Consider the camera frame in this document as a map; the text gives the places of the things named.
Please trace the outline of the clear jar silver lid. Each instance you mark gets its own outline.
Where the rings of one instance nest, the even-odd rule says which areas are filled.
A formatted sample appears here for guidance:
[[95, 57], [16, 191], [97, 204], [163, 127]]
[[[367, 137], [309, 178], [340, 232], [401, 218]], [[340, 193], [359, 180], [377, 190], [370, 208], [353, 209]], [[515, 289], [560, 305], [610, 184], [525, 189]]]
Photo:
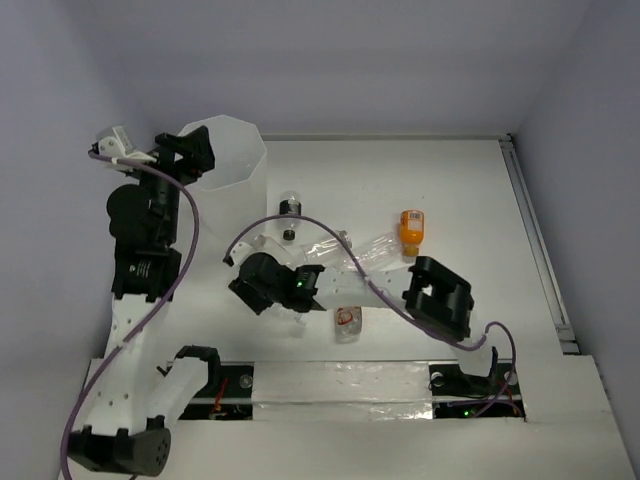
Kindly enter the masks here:
[[351, 248], [352, 242], [346, 230], [336, 230], [335, 233], [340, 237], [340, 240], [328, 234], [315, 243], [301, 246], [300, 262], [302, 264], [320, 264], [325, 266], [341, 264], [348, 257], [342, 243], [345, 243]]

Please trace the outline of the clear bottle black label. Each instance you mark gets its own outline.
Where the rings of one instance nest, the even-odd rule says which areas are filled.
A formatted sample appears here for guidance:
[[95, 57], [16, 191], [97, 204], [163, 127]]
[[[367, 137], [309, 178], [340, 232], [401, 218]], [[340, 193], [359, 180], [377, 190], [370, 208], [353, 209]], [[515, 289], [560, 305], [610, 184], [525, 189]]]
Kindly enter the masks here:
[[302, 202], [300, 194], [295, 191], [284, 192], [278, 204], [279, 219], [277, 223], [282, 239], [285, 242], [293, 242], [295, 240], [300, 223], [298, 217], [301, 214]]

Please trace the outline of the clear bottle red cap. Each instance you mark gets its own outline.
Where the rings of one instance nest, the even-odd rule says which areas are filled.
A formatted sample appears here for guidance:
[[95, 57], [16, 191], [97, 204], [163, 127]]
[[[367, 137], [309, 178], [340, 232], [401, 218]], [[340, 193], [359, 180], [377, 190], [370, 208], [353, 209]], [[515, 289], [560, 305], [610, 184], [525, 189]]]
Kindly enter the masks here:
[[334, 312], [334, 334], [339, 344], [356, 342], [362, 331], [360, 307], [341, 307]]

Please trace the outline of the long clear bottle white cap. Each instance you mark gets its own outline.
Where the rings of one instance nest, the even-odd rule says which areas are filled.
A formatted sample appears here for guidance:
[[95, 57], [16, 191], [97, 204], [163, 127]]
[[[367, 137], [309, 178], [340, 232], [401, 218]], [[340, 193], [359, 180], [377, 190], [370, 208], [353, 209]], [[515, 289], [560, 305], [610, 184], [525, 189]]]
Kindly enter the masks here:
[[401, 245], [393, 232], [387, 232], [349, 248], [348, 257], [340, 264], [340, 270], [363, 270], [372, 274], [384, 270], [401, 257]]

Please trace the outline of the orange juice bottle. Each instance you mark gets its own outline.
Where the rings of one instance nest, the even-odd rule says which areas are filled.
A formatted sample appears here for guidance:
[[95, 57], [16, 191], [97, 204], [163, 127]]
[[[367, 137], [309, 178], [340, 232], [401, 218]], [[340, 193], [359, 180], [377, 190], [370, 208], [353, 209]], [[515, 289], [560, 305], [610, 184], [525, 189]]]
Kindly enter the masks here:
[[405, 210], [400, 214], [398, 236], [404, 257], [419, 255], [424, 240], [424, 213], [420, 210]]

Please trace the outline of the clear crushed bottle white cap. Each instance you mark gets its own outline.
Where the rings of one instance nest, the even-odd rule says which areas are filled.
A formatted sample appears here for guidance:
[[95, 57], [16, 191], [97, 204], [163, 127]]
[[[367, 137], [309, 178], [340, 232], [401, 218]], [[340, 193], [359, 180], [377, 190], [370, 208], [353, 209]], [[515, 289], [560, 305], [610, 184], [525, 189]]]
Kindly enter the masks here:
[[288, 337], [299, 339], [304, 336], [307, 326], [304, 313], [287, 309], [280, 304], [274, 304], [270, 312]]

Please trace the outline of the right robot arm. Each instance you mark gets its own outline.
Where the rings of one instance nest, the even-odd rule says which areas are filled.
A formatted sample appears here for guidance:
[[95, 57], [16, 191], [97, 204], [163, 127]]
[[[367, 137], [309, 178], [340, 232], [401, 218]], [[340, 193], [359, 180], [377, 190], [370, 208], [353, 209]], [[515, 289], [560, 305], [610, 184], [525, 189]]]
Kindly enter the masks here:
[[428, 337], [449, 345], [457, 371], [436, 385], [449, 396], [501, 396], [507, 379], [498, 375], [498, 352], [487, 334], [475, 337], [471, 285], [431, 257], [395, 270], [361, 272], [320, 264], [296, 268], [270, 254], [248, 255], [228, 288], [255, 314], [279, 305], [300, 314], [340, 307], [388, 309]]

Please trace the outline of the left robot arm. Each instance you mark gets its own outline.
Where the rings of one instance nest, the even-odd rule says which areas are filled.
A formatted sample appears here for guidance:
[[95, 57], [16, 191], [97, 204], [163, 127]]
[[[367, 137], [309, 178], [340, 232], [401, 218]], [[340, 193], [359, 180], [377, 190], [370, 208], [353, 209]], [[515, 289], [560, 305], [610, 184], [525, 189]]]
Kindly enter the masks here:
[[115, 240], [111, 330], [103, 358], [86, 380], [61, 440], [61, 473], [70, 462], [132, 479], [157, 477], [171, 448], [171, 429], [197, 395], [225, 384], [216, 349], [181, 347], [168, 366], [155, 346], [169, 307], [194, 259], [199, 212], [188, 185], [215, 167], [209, 131], [161, 133], [148, 152], [121, 127], [89, 149], [91, 159], [132, 183], [106, 204]]

